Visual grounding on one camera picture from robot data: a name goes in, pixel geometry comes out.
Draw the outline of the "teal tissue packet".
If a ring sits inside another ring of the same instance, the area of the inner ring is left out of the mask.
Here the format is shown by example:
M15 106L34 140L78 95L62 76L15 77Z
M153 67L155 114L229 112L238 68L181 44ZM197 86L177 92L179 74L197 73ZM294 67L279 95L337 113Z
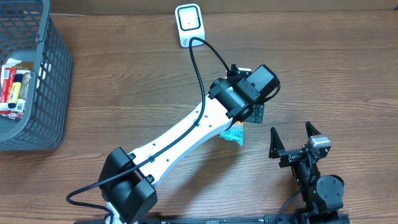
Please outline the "teal tissue packet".
M240 146L243 145L244 143L244 129L243 129L243 123L241 124L234 124L232 127L230 127L228 130L223 131L220 134L220 138L223 138L227 141L235 141L237 142Z

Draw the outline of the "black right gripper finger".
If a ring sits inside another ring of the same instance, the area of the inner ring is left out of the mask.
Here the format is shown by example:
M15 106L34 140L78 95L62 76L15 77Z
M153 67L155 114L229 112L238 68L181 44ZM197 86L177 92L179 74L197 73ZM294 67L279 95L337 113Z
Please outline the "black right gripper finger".
M321 135L321 132L319 132L319 131L314 127L314 125L313 125L311 122L309 122L309 121L307 121L307 122L305 123L305 128L306 128L306 132L307 132L308 138L310 138L310 137L312 137L312 136Z
M269 149L269 158L277 159L280 157L280 154L285 152L285 147L279 137L279 134L275 127L271 128L271 143Z

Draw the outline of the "yellow highlighter black cap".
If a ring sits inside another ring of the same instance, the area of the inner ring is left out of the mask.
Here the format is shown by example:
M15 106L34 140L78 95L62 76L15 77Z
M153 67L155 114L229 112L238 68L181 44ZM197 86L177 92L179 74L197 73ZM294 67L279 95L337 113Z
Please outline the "yellow highlighter black cap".
M19 99L19 93L21 90L22 86L22 81L23 81L24 75L21 73L17 73L14 77L14 82L11 87L9 99L8 99L8 107L10 109L13 109L17 106L17 101Z

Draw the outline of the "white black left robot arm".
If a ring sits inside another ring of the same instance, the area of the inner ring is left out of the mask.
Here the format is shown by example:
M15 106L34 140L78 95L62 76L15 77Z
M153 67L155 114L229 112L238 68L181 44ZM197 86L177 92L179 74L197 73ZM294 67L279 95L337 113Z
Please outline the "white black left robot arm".
M280 86L265 65L255 71L233 65L215 80L204 103L152 142L130 153L118 147L106 158L100 187L111 213L105 223L135 223L156 203L156 188L171 169L195 148L243 122Z

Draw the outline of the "brown transparent snack bag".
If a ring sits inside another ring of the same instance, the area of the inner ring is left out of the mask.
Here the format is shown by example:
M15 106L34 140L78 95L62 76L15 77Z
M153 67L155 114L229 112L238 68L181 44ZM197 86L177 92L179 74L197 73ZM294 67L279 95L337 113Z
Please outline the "brown transparent snack bag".
M22 85L19 92L19 99L26 100L27 92L29 88L29 81L32 78L31 71L33 70L34 63L28 61L22 61L18 63L16 66L17 74L22 74Z

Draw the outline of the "white patterned wrapper packet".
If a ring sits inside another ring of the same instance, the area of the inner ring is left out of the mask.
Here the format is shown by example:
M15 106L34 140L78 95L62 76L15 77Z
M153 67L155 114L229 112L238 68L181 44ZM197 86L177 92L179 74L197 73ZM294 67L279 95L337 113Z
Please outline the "white patterned wrapper packet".
M16 60L10 58L4 65L1 67L1 92L2 92L2 83L3 83L3 74L4 67L15 67L18 63L21 63L20 60ZM17 106L13 109L8 107L8 103L1 103L1 116L5 116L10 119L20 119L24 113L25 100L18 99Z

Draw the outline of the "red snack bar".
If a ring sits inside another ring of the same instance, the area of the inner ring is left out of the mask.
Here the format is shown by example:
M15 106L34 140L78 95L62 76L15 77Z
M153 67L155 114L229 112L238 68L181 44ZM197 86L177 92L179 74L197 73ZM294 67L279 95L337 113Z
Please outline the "red snack bar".
M14 83L16 75L15 67L4 67L2 92L1 92L1 103L7 103L11 94L12 85Z

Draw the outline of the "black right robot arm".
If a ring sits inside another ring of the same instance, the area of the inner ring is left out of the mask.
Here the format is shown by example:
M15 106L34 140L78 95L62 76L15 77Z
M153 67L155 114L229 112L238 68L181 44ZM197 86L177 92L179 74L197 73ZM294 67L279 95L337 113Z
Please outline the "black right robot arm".
M344 180L337 175L322 176L317 162L325 158L331 141L319 132L311 122L305 123L308 141L300 149L286 151L276 128L271 128L269 158L279 159L279 167L291 168L298 183L298 191L287 199L275 216L274 223L345 223L339 209L343 208ZM282 219L286 206L298 195L304 206L294 211L288 220Z

